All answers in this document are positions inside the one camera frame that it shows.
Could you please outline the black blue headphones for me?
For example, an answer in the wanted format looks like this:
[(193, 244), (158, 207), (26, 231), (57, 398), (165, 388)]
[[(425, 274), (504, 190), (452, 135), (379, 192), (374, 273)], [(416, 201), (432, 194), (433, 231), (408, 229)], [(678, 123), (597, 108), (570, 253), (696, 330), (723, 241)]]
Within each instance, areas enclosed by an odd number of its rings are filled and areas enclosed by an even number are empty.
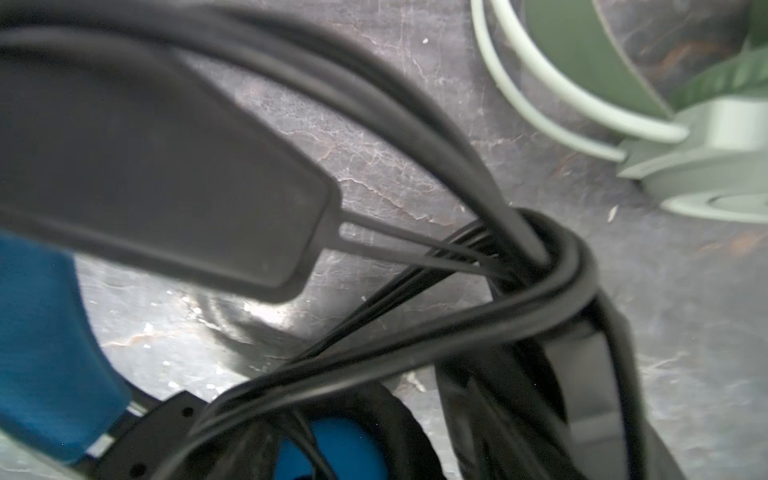
[[(270, 78), (369, 129), (475, 213), (437, 240), (181, 62)], [(74, 253), (269, 303), (325, 250), (402, 271), (271, 374), (158, 400), (107, 360)], [(1, 5), (1, 428), (82, 479), (440, 479), (383, 380), (432, 365), (467, 479), (679, 479), (585, 242), (506, 204), (469, 140), (375, 57), (228, 6)]]

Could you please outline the mint green headphones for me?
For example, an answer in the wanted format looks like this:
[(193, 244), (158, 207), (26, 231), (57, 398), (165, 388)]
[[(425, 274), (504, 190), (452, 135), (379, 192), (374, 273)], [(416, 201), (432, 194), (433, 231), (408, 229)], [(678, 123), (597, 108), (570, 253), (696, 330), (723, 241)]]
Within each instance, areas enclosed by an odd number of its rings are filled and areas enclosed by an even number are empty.
[[(667, 211), (766, 222), (765, 2), (474, 1), (470, 11), (490, 76), (538, 132), (613, 162)], [(542, 113), (507, 72), (494, 33), (558, 102), (621, 141)]]

